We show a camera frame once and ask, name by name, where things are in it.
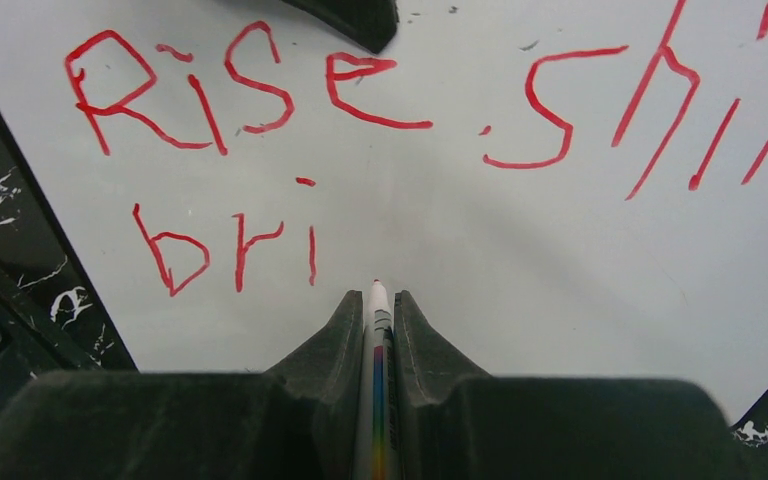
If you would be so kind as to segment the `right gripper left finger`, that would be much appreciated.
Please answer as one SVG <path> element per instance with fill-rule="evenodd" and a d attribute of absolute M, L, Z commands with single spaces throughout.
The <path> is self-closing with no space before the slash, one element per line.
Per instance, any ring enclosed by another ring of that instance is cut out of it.
<path fill-rule="evenodd" d="M 363 300 L 262 373 L 54 371 L 0 415 L 0 479 L 348 479 Z"/>

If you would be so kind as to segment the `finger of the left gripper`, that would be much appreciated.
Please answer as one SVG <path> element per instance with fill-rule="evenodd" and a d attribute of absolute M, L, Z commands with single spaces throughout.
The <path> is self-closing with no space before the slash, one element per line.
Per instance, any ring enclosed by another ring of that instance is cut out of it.
<path fill-rule="evenodd" d="M 321 20 L 372 54 L 380 54 L 397 34 L 395 0 L 284 0 Z"/>

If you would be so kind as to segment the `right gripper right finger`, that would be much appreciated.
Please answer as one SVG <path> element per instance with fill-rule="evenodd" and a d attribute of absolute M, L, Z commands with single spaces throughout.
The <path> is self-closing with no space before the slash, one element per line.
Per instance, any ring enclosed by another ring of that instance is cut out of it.
<path fill-rule="evenodd" d="M 394 302 L 408 479 L 746 479 L 719 407 L 667 379 L 496 377 Z"/>

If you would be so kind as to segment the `white whiteboard marker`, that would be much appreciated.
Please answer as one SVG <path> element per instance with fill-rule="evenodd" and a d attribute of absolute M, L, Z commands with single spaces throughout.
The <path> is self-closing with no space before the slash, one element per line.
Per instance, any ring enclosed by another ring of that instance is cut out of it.
<path fill-rule="evenodd" d="M 364 299 L 364 321 L 353 474 L 356 479 L 401 479 L 393 313 L 378 279 Z"/>

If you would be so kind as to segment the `white whiteboard black frame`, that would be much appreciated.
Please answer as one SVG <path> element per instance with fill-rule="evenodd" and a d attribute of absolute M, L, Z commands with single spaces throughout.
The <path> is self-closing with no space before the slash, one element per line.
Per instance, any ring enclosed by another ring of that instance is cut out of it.
<path fill-rule="evenodd" d="M 143 370 L 408 290 L 496 374 L 768 387 L 768 1 L 0 1 L 0 113 Z"/>

